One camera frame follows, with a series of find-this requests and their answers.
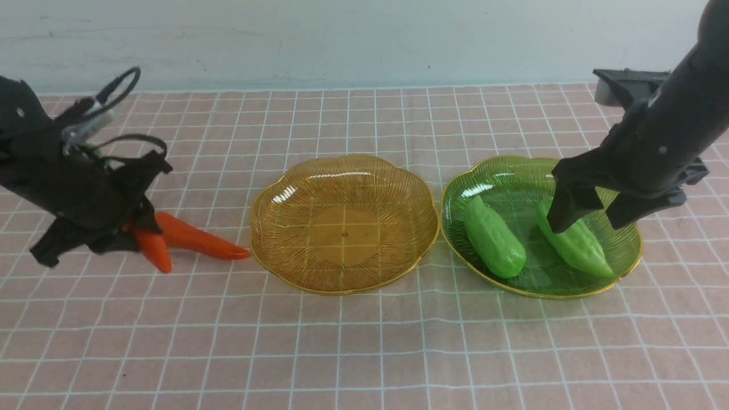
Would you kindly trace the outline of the black gripper screen left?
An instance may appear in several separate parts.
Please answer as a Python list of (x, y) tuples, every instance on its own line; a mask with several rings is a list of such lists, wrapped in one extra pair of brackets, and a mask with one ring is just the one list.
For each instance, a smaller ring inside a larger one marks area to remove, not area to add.
[(122, 230), (127, 223), (162, 233), (146, 192), (159, 174), (173, 168), (152, 151), (133, 159), (110, 162), (107, 168), (57, 150), (51, 159), (32, 155), (2, 160), (2, 186), (55, 216), (30, 249), (40, 265), (54, 268), (60, 255), (83, 245), (97, 255), (138, 253), (136, 239)]

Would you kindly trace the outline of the black gripper screen right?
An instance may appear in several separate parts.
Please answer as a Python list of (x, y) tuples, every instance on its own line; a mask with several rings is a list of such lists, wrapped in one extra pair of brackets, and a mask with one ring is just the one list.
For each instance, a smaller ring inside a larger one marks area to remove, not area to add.
[(706, 110), (631, 109), (598, 148), (555, 166), (550, 228), (563, 233), (602, 210), (597, 187), (620, 192), (605, 212), (615, 230), (672, 208), (670, 195), (661, 194), (698, 184), (708, 175), (700, 159), (708, 146)]

